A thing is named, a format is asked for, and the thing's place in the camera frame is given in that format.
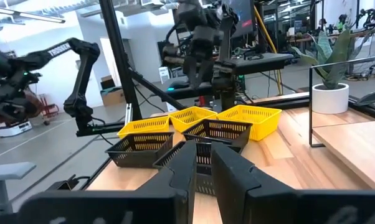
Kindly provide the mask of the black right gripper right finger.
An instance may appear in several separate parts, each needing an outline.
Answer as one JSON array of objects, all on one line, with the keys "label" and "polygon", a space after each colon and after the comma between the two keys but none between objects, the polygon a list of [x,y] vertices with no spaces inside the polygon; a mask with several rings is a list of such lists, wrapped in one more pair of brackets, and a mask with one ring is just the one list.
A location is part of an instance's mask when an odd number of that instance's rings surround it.
[{"label": "black right gripper right finger", "polygon": [[298,190],[225,144],[211,150],[223,224],[375,224],[375,190]]}]

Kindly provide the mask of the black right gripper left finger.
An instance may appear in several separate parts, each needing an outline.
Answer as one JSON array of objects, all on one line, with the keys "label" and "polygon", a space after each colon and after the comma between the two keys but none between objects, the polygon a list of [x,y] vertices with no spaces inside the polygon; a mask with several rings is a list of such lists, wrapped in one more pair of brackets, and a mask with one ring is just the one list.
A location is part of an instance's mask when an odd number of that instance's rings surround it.
[{"label": "black right gripper left finger", "polygon": [[23,203],[17,224],[191,224],[196,143],[187,141],[134,191],[45,191]]}]

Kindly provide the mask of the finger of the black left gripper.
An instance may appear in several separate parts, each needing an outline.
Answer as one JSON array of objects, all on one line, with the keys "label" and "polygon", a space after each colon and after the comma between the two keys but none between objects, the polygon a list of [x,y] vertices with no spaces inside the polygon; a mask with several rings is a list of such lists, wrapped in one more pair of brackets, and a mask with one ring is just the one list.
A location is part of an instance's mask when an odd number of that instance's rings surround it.
[{"label": "finger of the black left gripper", "polygon": [[214,62],[212,60],[203,60],[199,67],[199,79],[202,82],[210,82],[213,76]]},{"label": "finger of the black left gripper", "polygon": [[186,74],[189,85],[192,89],[197,88],[196,80],[196,59],[185,58],[183,63],[183,73]]}]

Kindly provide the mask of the yellow plastic mesh basket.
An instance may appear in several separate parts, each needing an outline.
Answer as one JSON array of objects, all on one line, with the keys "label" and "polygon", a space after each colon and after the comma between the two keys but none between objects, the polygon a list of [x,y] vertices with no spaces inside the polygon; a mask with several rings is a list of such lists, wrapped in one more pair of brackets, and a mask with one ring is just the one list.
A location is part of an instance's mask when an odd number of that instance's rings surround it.
[{"label": "yellow plastic mesh basket", "polygon": [[129,134],[135,133],[156,133],[169,131],[169,116],[130,121],[119,130],[117,136],[122,139]]},{"label": "yellow plastic mesh basket", "polygon": [[259,106],[236,105],[217,115],[219,120],[251,123],[250,140],[261,141],[277,130],[282,110]]},{"label": "yellow plastic mesh basket", "polygon": [[217,112],[192,106],[169,114],[169,118],[174,129],[181,133],[203,119],[217,119]]}]

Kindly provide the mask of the black plastic mesh basket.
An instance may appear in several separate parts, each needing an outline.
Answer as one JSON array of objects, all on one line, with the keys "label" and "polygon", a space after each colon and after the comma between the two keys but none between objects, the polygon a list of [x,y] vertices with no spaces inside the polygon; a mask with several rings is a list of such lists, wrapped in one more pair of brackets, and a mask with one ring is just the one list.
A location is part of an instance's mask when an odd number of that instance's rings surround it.
[{"label": "black plastic mesh basket", "polygon": [[[168,165],[169,161],[179,152],[185,143],[185,141],[177,143],[166,154],[155,161],[153,167],[161,169]],[[196,192],[215,196],[211,173],[211,145],[209,142],[196,143]]]},{"label": "black plastic mesh basket", "polygon": [[252,124],[218,119],[204,119],[183,131],[186,140],[196,142],[221,142],[244,148],[249,141]]},{"label": "black plastic mesh basket", "polygon": [[128,134],[105,152],[118,167],[152,168],[173,147],[173,132]]}]

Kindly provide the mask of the white slatted appliance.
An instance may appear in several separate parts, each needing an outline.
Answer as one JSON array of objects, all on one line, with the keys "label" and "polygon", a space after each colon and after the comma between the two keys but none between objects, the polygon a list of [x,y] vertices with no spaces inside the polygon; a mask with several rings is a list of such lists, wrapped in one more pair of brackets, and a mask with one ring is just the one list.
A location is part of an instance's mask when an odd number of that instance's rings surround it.
[{"label": "white slatted appliance", "polygon": [[162,84],[166,83],[171,78],[168,67],[159,67],[158,72]]}]

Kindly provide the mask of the dark computer monitor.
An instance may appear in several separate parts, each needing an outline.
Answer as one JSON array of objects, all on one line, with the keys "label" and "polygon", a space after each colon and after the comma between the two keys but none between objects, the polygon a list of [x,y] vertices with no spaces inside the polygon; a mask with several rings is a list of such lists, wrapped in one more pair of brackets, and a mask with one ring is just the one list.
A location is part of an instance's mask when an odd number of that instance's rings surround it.
[{"label": "dark computer monitor", "polygon": [[224,2],[233,9],[239,18],[232,38],[256,31],[254,0],[224,0]]}]

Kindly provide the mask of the black slab tabletop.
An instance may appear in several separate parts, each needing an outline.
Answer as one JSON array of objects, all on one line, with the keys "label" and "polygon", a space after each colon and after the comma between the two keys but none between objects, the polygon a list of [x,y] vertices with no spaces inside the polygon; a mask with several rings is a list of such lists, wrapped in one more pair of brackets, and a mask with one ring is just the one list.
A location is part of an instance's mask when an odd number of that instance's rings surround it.
[{"label": "black slab tabletop", "polygon": [[285,62],[293,58],[292,54],[264,53],[263,58],[244,60],[227,59],[214,64],[214,70],[233,75],[249,75],[252,73],[267,72],[283,69]]}]

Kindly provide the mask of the white round plant pot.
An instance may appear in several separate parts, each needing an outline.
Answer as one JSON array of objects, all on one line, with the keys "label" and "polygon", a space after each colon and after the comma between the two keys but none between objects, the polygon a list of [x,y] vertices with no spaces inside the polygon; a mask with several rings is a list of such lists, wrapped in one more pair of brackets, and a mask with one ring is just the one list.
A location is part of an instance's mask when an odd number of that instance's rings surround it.
[{"label": "white round plant pot", "polygon": [[312,86],[312,110],[321,114],[340,114],[348,110],[349,85],[338,83],[337,89],[326,89],[324,84]]}]

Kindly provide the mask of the green leafy plant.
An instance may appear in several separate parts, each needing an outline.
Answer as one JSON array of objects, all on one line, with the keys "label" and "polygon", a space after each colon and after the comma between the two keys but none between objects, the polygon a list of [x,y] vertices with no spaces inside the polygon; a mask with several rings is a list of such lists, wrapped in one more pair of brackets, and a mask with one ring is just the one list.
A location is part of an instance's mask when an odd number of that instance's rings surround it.
[{"label": "green leafy plant", "polygon": [[311,36],[317,56],[308,50],[302,53],[297,47],[292,47],[292,49],[307,64],[312,66],[324,65],[324,67],[315,68],[315,72],[321,77],[325,90],[336,90],[339,89],[339,82],[348,70],[349,63],[347,61],[354,60],[357,57],[363,44],[373,34],[373,30],[367,32],[360,45],[354,48],[350,44],[355,44],[355,38],[351,40],[351,31],[349,29],[340,33],[333,46],[331,46],[327,34],[321,30],[317,38]]}]

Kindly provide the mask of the red cart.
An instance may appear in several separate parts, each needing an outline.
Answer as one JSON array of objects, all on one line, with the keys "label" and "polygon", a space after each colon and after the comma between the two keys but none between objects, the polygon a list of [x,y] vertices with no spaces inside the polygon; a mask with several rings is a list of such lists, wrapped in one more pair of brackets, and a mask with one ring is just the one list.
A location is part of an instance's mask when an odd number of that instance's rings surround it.
[{"label": "red cart", "polygon": [[44,118],[54,118],[59,114],[59,107],[55,103],[48,103],[46,94],[40,94],[39,99],[41,103],[44,105],[44,108],[41,113]]}]

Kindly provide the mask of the grey stool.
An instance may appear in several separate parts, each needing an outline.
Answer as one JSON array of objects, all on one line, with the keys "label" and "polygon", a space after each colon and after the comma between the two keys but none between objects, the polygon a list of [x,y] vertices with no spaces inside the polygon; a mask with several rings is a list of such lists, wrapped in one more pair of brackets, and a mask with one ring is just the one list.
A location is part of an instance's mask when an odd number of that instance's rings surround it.
[{"label": "grey stool", "polygon": [[6,181],[21,180],[35,168],[36,165],[32,162],[0,165],[0,216],[13,213],[12,204],[8,197]]}]

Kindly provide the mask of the fluorescent ceiling light strip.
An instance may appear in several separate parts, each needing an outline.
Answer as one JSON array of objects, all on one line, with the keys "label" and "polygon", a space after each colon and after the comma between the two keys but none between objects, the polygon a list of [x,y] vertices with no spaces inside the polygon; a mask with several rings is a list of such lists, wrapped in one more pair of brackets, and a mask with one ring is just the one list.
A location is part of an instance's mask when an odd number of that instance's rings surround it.
[{"label": "fluorescent ceiling light strip", "polygon": [[20,16],[23,18],[35,19],[35,20],[46,21],[46,22],[54,22],[54,23],[60,23],[60,24],[65,23],[65,20],[59,19],[57,17],[42,16],[42,15],[31,14],[27,12],[19,12],[19,11],[15,11],[12,9],[5,9],[5,8],[0,8],[0,14],[6,14],[9,16]]}]

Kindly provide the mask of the silver aluminium bracket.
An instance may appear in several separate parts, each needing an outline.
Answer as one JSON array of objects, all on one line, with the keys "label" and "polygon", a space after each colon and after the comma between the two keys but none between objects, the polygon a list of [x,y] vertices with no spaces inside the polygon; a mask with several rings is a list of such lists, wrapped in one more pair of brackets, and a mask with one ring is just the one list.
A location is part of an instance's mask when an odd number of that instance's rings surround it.
[{"label": "silver aluminium bracket", "polygon": [[126,110],[125,110],[125,117],[124,117],[124,125],[127,125],[132,120],[133,120],[133,105],[131,103],[127,103]]}]

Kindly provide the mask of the wooden shelf with black frame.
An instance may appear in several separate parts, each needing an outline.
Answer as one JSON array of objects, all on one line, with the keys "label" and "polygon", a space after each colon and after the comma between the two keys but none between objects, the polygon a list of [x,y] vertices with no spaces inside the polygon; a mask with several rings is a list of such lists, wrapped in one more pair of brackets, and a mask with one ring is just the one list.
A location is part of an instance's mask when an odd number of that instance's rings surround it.
[{"label": "wooden shelf with black frame", "polygon": [[[357,62],[367,62],[369,58],[349,60],[351,65]],[[312,110],[312,86],[313,71],[316,65],[309,70],[309,140],[311,147],[326,147],[350,168],[361,180],[375,189],[375,91],[362,98],[349,96],[348,110],[340,114],[321,114]],[[354,122],[330,126],[313,126],[314,115],[325,115],[327,118],[335,118],[338,115],[346,115],[347,112],[360,112],[371,118],[372,121]]]}]

